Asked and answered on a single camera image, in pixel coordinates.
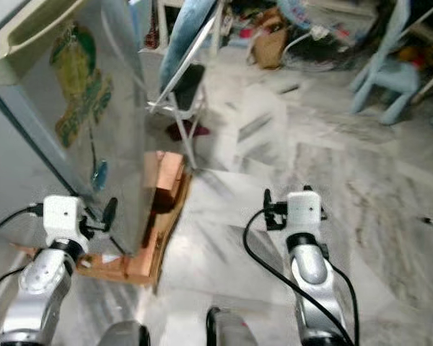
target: folding chair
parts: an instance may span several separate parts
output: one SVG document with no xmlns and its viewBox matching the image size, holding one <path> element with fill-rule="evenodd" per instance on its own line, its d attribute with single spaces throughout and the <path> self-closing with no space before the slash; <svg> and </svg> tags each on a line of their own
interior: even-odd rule
<svg viewBox="0 0 433 346">
<path fill-rule="evenodd" d="M 197 165 L 192 148 L 193 134 L 202 114 L 202 107 L 205 107 L 206 111 L 208 110 L 208 102 L 203 83 L 205 66 L 192 62 L 210 33 L 215 23 L 215 17 L 216 13 L 213 11 L 181 59 L 178 70 L 162 92 L 160 92 L 159 66 L 164 56 L 150 50 L 140 50 L 139 52 L 144 79 L 148 86 L 149 113 L 153 115 L 155 112 L 161 112 L 175 118 L 186 153 L 194 169 L 197 168 Z M 186 133 L 183 121 L 194 115 L 191 130 Z"/>
</svg>

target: refrigerator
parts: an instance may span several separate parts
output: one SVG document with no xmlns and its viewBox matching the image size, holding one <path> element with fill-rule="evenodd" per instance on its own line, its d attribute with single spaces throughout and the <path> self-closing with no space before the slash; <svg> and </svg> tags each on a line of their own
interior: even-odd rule
<svg viewBox="0 0 433 346">
<path fill-rule="evenodd" d="M 101 221 L 109 201 L 118 201 L 111 230 L 98 232 L 90 251 L 135 254 L 158 162 L 127 2 L 5 2 L 0 113 L 92 218 Z M 36 239 L 9 235 L 17 244 L 44 245 Z"/>
</svg>

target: marble floor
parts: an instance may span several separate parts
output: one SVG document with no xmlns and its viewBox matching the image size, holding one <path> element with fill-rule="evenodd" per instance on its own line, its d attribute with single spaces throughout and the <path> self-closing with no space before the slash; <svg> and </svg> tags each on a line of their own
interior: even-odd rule
<svg viewBox="0 0 433 346">
<path fill-rule="evenodd" d="M 209 65 L 201 123 L 211 134 L 194 141 L 199 169 L 157 294 L 77 277 L 55 345 L 95 345 L 126 319 L 146 324 L 153 345 L 205 345 L 212 305 L 239 313 L 259 345 L 300 345 L 294 295 L 252 261 L 241 237 L 265 188 L 279 200 L 304 184 L 321 194 L 331 261 L 357 290 L 362 345 L 433 345 L 433 227 L 418 220 L 433 218 L 433 99 L 384 127 L 379 105 L 348 113 L 355 71 L 262 71 L 244 61 L 244 52 L 225 48 Z M 183 150 L 165 134 L 170 119 L 153 123 L 161 149 Z M 257 253 L 285 268 L 285 235 L 267 234 L 261 220 L 254 229 Z M 351 330 L 349 294 L 337 282 Z"/>
</svg>

